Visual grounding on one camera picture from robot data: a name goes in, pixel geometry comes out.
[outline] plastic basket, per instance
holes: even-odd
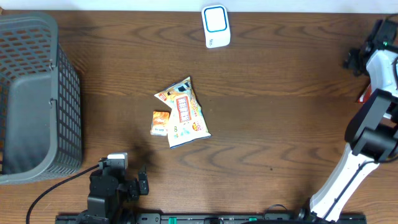
[[[0,17],[0,100],[0,184],[53,179],[80,168],[80,80],[49,15]]]

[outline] blue square outline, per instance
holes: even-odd
[[[206,11],[207,11],[208,9],[217,9],[217,8],[221,8],[221,9],[223,10],[223,14],[224,14],[224,22],[225,22],[225,28],[224,28],[224,29],[221,29],[221,30],[214,30],[214,31],[210,31],[210,30],[209,30],[209,28],[208,28],[208,26],[207,26],[207,17],[206,17]],[[223,8],[223,7],[221,7],[221,6],[216,6],[216,7],[207,8],[207,9],[205,9],[205,11],[203,12],[203,14],[205,15],[206,30],[207,30],[208,32],[220,32],[220,31],[224,31],[224,30],[226,30],[226,28],[227,28],[227,26],[226,26],[226,17],[225,17],[225,10],[224,10],[224,8]]]

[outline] red label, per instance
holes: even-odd
[[[162,99],[163,101],[166,101],[166,100],[167,100],[167,97],[166,97],[163,93],[159,94],[159,97],[160,97],[160,99]]]
[[[180,123],[191,120],[191,111],[189,108],[188,97],[184,96],[176,99],[178,114],[180,115]]]

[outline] white backdrop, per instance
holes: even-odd
[[[398,0],[0,0],[4,9],[35,10],[201,11],[218,3],[232,12],[398,12]]]

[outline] green connector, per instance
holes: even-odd
[[[169,218],[169,224],[177,224],[177,218]]]

